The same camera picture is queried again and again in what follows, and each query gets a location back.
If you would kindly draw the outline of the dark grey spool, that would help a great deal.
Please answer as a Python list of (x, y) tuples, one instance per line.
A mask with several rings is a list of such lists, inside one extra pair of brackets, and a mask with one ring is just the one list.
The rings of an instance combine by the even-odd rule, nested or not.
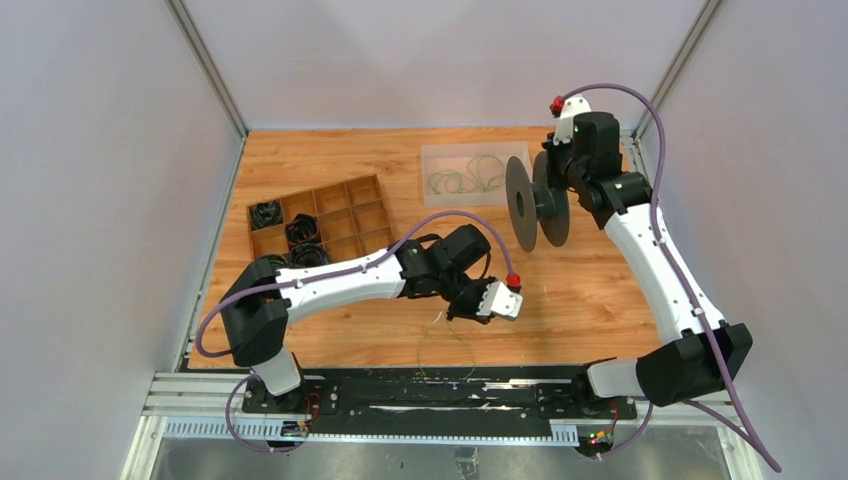
[(531, 176), (520, 158), (510, 157), (505, 168), (505, 192), (512, 229), (523, 251), (535, 249), (538, 228), (551, 245), (566, 243), (570, 204), (566, 191), (556, 188), (549, 179), (546, 152), (536, 155)]

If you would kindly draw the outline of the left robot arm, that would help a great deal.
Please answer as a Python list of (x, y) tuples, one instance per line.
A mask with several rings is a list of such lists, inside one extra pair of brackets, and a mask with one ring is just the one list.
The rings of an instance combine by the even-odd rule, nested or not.
[(490, 259), (491, 245), (473, 224), (450, 234), (427, 234), (391, 244), (365, 257), (313, 269), (277, 269), (256, 260), (238, 277), (202, 321), (220, 317), (229, 343), (226, 354), (268, 387), (268, 400), (283, 413), (298, 411), (306, 386), (295, 355), (284, 345), (287, 329), (309, 316), (354, 303), (439, 297), (448, 319), (481, 324), (495, 316), (500, 283), (473, 278), (468, 269)]

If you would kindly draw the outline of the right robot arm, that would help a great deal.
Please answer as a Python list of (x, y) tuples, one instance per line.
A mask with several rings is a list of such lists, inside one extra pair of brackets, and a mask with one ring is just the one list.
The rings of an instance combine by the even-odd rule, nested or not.
[(747, 327), (729, 324), (694, 280), (651, 202), (647, 178), (625, 169), (619, 134), (619, 122), (608, 112), (562, 110), (539, 157), (546, 185), (574, 191), (623, 255), (661, 341), (641, 357), (585, 367), (571, 400), (587, 417), (601, 414), (612, 397), (668, 406), (729, 390), (753, 345)]

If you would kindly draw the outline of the translucent plastic bin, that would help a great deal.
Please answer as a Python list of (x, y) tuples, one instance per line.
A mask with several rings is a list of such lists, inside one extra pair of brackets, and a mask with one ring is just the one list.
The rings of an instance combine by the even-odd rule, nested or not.
[(423, 203), (428, 208), (503, 206), (505, 168), (516, 156), (531, 169), (525, 142), (424, 145), (420, 149)]

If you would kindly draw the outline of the wooden compartment tray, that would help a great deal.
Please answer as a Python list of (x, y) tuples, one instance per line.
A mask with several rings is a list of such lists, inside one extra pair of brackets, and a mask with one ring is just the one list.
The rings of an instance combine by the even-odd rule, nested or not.
[(378, 176), (370, 174), (251, 204), (251, 255), (286, 257), (311, 243), (341, 262), (385, 248), (396, 241), (386, 200)]

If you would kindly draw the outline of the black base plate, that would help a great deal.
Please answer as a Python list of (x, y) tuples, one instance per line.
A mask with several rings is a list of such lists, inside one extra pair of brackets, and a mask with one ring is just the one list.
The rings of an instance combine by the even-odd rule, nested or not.
[(241, 412), (301, 417), (315, 435), (422, 440), (542, 440), (555, 422), (607, 427), (633, 420), (625, 397), (589, 401), (576, 365), (307, 368), (273, 395), (248, 382)]

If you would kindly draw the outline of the aluminium frame rail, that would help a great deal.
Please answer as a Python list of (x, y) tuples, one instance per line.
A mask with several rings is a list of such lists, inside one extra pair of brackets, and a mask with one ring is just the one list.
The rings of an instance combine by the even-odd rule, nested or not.
[(577, 398), (570, 367), (158, 373), (125, 479), (759, 479), (721, 396)]

